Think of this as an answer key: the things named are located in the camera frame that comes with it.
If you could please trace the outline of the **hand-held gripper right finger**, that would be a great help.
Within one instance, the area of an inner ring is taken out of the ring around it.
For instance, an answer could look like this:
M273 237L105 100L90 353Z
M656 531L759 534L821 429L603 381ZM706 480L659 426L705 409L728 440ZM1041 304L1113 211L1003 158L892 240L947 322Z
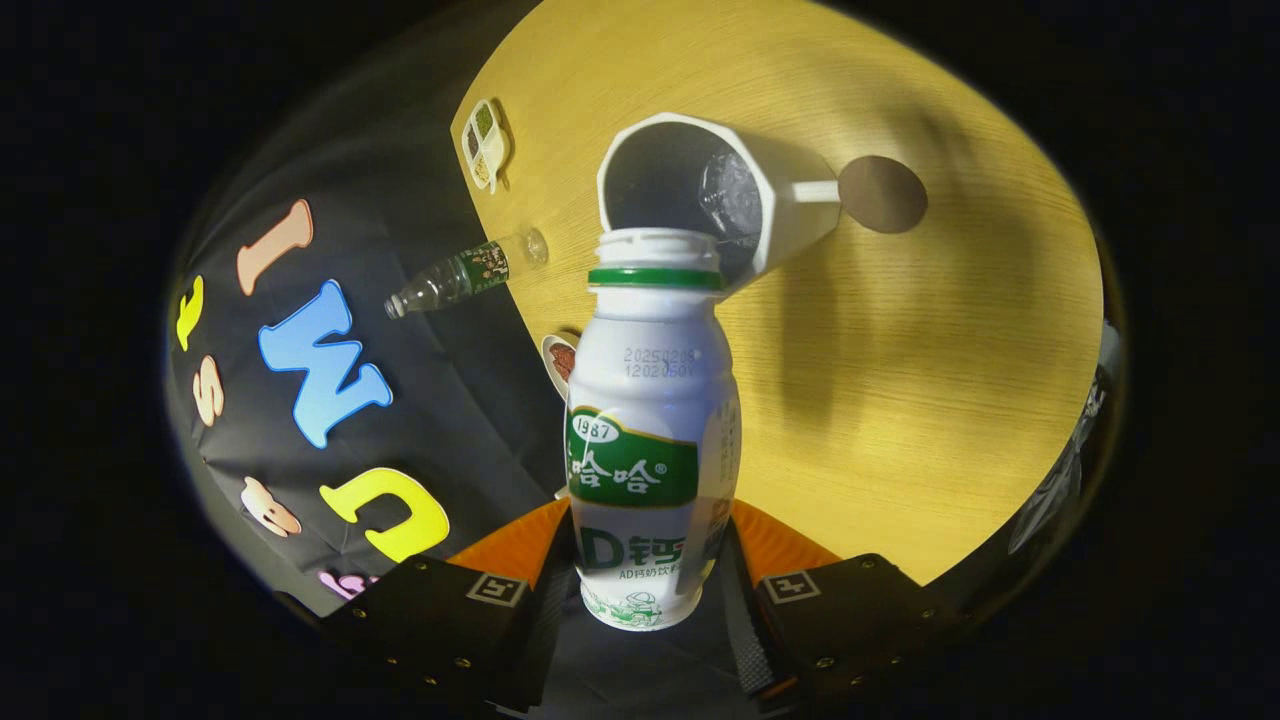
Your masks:
M991 579L920 583L882 553L841 557L736 500L722 587L744 694L765 714L846 714L905 701L1000 607Z

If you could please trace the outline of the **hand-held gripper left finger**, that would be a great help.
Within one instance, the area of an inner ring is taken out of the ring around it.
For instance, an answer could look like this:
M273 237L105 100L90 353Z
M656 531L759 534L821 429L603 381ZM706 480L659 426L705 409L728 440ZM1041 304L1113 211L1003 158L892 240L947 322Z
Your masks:
M541 702L575 547L558 498L452 559L406 559L320 630L435 702L522 714Z

